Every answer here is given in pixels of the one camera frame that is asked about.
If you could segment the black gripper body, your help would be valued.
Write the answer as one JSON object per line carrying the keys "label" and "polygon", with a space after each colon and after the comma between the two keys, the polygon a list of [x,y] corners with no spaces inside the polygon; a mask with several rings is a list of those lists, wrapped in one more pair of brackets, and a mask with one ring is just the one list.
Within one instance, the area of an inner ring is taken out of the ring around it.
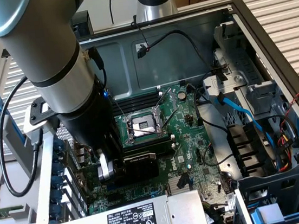
{"label": "black gripper body", "polygon": [[107,157],[120,156],[123,147],[112,103],[103,93],[103,86],[95,77],[86,103],[72,113],[61,113],[57,117],[80,144],[91,147],[95,152],[101,149]]}

